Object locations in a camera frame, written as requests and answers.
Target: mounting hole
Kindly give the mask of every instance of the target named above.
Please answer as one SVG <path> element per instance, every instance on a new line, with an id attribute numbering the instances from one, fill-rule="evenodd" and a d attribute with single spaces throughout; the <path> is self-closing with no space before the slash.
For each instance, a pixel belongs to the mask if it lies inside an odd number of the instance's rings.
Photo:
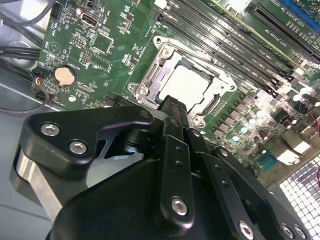
<path id="1" fill-rule="evenodd" d="M 174 118 L 170 118 L 170 122 L 175 125 L 176 127 L 179 127 L 179 122 L 177 120 L 175 120 Z"/>
<path id="2" fill-rule="evenodd" d="M 219 165 L 214 165 L 214 167 L 217 169 L 217 170 L 219 170 L 219 171 L 221 171 L 221 167 L 219 166 Z"/>
<path id="3" fill-rule="evenodd" d="M 221 183 L 226 189 L 229 188 L 229 184 L 226 181 L 222 181 Z"/>
<path id="4" fill-rule="evenodd" d="M 182 168 L 182 166 L 183 166 L 182 162 L 180 162 L 180 161 L 175 161 L 175 165 L 176 165 L 178 168 Z"/>
<path id="5" fill-rule="evenodd" d="M 175 150 L 178 152 L 178 153 L 182 153 L 182 149 L 178 146 L 175 147 Z"/>

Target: cable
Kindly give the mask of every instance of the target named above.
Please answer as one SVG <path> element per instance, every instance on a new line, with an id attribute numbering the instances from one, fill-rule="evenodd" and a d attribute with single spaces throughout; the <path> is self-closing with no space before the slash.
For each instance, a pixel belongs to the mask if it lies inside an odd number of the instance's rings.
<path id="1" fill-rule="evenodd" d="M 19 47 L 19 46 L 0 46 L 0 52 L 23 53 L 23 54 L 40 54 L 40 49 Z"/>
<path id="2" fill-rule="evenodd" d="M 11 4 L 19 1 L 21 0 L 0 0 L 0 4 Z"/>
<path id="3" fill-rule="evenodd" d="M 13 30 L 16 30 L 18 33 L 21 33 L 23 36 L 25 36 L 30 42 L 32 42 L 36 46 L 40 48 L 42 47 L 42 41 L 27 29 L 24 29 L 23 27 L 20 27 L 20 26 L 16 26 L 15 24 L 5 21 L 4 19 L 3 19 L 3 24 Z"/>
<path id="4" fill-rule="evenodd" d="M 38 61 L 38 59 L 39 59 L 39 55 L 15 53 L 15 52 L 1 52 L 1 51 L 0 51 L 0 57 L 23 59 L 23 60 L 32 60 L 32 61 Z"/>
<path id="5" fill-rule="evenodd" d="M 10 62 L 7 62 L 3 59 L 0 59 L 0 67 L 3 68 L 4 70 L 6 70 L 7 72 L 10 72 L 12 74 L 15 74 L 18 77 L 23 78 L 24 80 L 28 81 L 28 82 L 32 82 L 32 78 L 30 77 L 30 72 L 18 67 Z"/>
<path id="6" fill-rule="evenodd" d="M 7 113 L 7 114 L 29 114 L 38 111 L 39 109 L 43 108 L 50 100 L 50 95 L 48 91 L 46 90 L 45 86 L 42 85 L 40 78 L 35 77 L 35 83 L 40 87 L 40 89 L 44 92 L 45 99 L 44 101 L 39 105 L 31 109 L 25 109 L 25 110 L 13 110 L 13 109 L 7 109 L 4 107 L 0 107 L 0 112 Z"/>
<path id="7" fill-rule="evenodd" d="M 15 25 L 17 27 L 21 27 L 21 28 L 29 27 L 29 26 L 35 25 L 37 22 L 43 19 L 47 15 L 47 13 L 53 8 L 55 3 L 56 3 L 56 0 L 49 0 L 48 4 L 45 6 L 43 11 L 34 19 L 31 19 L 28 21 L 16 22 L 12 18 L 4 15 L 3 13 L 0 13 L 0 18 L 3 20 L 3 22 L 11 23 L 12 25 Z"/>

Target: motherboard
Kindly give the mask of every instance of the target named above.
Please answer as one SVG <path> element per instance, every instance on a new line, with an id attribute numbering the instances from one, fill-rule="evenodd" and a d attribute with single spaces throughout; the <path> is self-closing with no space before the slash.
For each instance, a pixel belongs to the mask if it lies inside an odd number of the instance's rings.
<path id="1" fill-rule="evenodd" d="M 68 110 L 152 110 L 170 95 L 209 144 L 268 171 L 319 134 L 319 12 L 317 0 L 58 0 L 34 74 Z"/>

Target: screw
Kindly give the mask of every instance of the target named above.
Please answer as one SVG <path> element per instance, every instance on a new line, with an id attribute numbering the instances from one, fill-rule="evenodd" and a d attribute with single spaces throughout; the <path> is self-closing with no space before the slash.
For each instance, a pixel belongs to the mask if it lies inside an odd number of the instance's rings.
<path id="1" fill-rule="evenodd" d="M 175 197 L 171 201 L 172 209 L 179 215 L 184 216 L 187 214 L 188 208 L 184 201 Z"/>
<path id="2" fill-rule="evenodd" d="M 162 56 L 164 56 L 165 58 L 170 57 L 170 50 L 168 48 L 164 48 L 162 51 Z"/>
<path id="3" fill-rule="evenodd" d="M 227 153 L 224 149 L 221 149 L 220 152 L 221 152 L 221 154 L 222 154 L 223 156 L 225 156 L 225 157 L 228 156 L 228 153 Z"/>
<path id="4" fill-rule="evenodd" d="M 200 133 L 199 133 L 198 131 L 193 130 L 192 132 L 193 132 L 193 134 L 194 134 L 195 136 L 200 137 Z"/>
<path id="5" fill-rule="evenodd" d="M 140 92 L 140 94 L 145 95 L 145 94 L 147 94 L 148 89 L 146 89 L 145 87 L 141 87 L 139 92 Z"/>
<path id="6" fill-rule="evenodd" d="M 285 224 L 282 224 L 281 227 L 284 233 L 289 236 L 289 238 L 293 239 L 295 237 L 294 233 Z"/>
<path id="7" fill-rule="evenodd" d="M 87 151 L 87 146 L 81 141 L 73 141 L 70 143 L 70 151 L 74 154 L 84 154 Z"/>
<path id="8" fill-rule="evenodd" d="M 239 228 L 241 233 L 249 240 L 254 239 L 254 232 L 251 230 L 251 228 L 246 224 L 244 221 L 239 222 Z"/>
<path id="9" fill-rule="evenodd" d="M 303 238 L 303 239 L 307 239 L 307 236 L 305 235 L 305 233 L 298 227 L 298 226 L 294 226 L 296 232 Z"/>
<path id="10" fill-rule="evenodd" d="M 53 137 L 57 136 L 60 133 L 60 129 L 57 125 L 54 125 L 52 123 L 46 123 L 41 126 L 41 132 L 44 135 Z"/>

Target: perforated metal panel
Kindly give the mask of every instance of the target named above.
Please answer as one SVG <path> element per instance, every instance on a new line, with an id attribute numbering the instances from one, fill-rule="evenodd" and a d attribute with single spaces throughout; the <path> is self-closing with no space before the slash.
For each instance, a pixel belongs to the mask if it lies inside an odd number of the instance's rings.
<path id="1" fill-rule="evenodd" d="M 317 183 L 319 167 L 320 155 L 280 184 L 285 196 L 314 240 L 320 240 L 320 187 Z"/>

